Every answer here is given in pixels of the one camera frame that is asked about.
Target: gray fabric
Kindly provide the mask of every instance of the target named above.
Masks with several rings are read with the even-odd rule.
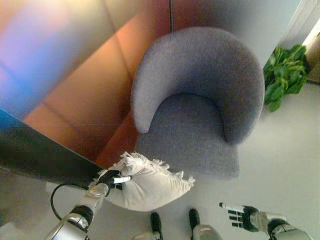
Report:
[[[132,115],[148,133],[159,105],[181,93],[212,99],[228,143],[243,142],[262,110],[264,79],[254,54],[235,36],[213,27],[191,27],[156,40],[132,87]]]
[[[162,102],[135,150],[170,164],[173,171],[201,172],[219,179],[238,176],[237,147],[225,141],[222,120],[208,98],[178,94]]]

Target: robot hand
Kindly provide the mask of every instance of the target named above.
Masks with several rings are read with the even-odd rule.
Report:
[[[88,228],[110,189],[131,179],[132,176],[120,176],[117,170],[105,170],[96,185],[89,188],[79,203],[60,220],[45,240],[89,240]]]
[[[252,206],[227,205],[220,207],[231,214],[229,219],[233,227],[243,228],[249,232],[264,232],[270,240],[312,240],[304,231],[291,226],[286,217],[277,213],[260,211]]]

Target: wooden panel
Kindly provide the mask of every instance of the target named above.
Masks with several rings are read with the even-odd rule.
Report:
[[[158,1],[135,15],[116,33],[132,77],[150,44],[169,32],[168,2]]]
[[[131,84],[112,37],[45,99],[45,103],[76,130],[77,139],[85,141],[75,139],[73,144],[66,141],[68,137],[56,139],[45,127],[38,130],[75,151],[91,149],[86,157],[95,160],[130,110]],[[36,108],[31,114],[41,117],[46,112]],[[68,128],[59,128],[59,131],[60,136],[69,134]]]
[[[39,104],[24,119],[24,123],[88,159],[95,153],[92,146],[88,144],[90,136],[84,135],[71,126],[45,102]]]
[[[122,124],[130,111],[133,76],[148,46],[170,31],[167,1],[141,1],[143,8],[138,4],[137,13],[129,11],[135,15],[128,22],[123,17],[115,18],[115,12],[108,12],[113,3],[106,3],[113,29],[122,27],[45,98],[46,108],[37,107],[27,118],[29,125],[93,161],[110,139],[109,150],[104,150],[105,159],[118,160],[120,152],[126,148],[130,151],[135,145],[137,133],[133,124]],[[48,108],[56,115],[51,120],[42,117]],[[67,127],[59,127],[60,121]]]
[[[108,141],[95,163],[102,168],[109,168],[120,160],[124,152],[132,153],[138,137],[131,112],[123,120],[122,124],[115,131]]]

